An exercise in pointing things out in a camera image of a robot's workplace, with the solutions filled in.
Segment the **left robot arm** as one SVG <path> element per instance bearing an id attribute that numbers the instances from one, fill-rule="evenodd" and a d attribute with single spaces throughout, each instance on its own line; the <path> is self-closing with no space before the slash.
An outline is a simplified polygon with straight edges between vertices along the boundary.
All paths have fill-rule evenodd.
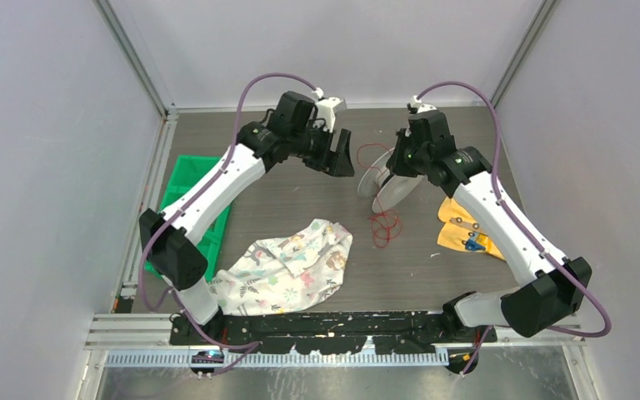
<path id="1" fill-rule="evenodd" d="M 285 92 L 260 121 L 237 130 L 219 162 L 176 202 L 160 212 L 147 209 L 139 218 L 142 258 L 172 288 L 187 316 L 190 333 L 203 345 L 223 331 L 218 302 L 204 277 L 208 260 L 198 250 L 219 214 L 274 166 L 298 158 L 312 170 L 339 178 L 354 174 L 351 133 L 337 131 L 337 115 L 347 104 L 341 97 L 311 97 Z"/>

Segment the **grey plastic spool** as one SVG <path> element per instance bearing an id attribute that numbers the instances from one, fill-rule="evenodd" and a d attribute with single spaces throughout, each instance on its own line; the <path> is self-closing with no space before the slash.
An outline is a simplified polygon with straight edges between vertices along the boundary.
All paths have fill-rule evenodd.
<path id="1" fill-rule="evenodd" d="M 387 162 L 393 154 L 391 147 L 373 162 L 357 185 L 360 198 L 372 199 L 372 211 L 384 213 L 397 206 L 423 180 L 423 176 L 403 177 L 389 171 Z"/>

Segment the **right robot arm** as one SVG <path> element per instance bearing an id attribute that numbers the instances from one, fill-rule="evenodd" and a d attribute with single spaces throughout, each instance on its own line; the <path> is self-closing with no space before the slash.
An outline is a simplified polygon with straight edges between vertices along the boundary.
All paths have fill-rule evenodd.
<path id="1" fill-rule="evenodd" d="M 476 327 L 509 326 L 530 338 L 574 314 L 583 303 L 580 287 L 592 269 L 583 257 L 570 258 L 533 231 L 530 222 L 493 184 L 492 166 L 475 148 L 458 148 L 445 114 L 436 108 L 411 111 L 408 126 L 397 131 L 387 161 L 394 177 L 424 176 L 467 210 L 504 257 L 517 288 L 501 292 L 467 292 L 443 305 L 442 330 L 463 342 Z"/>

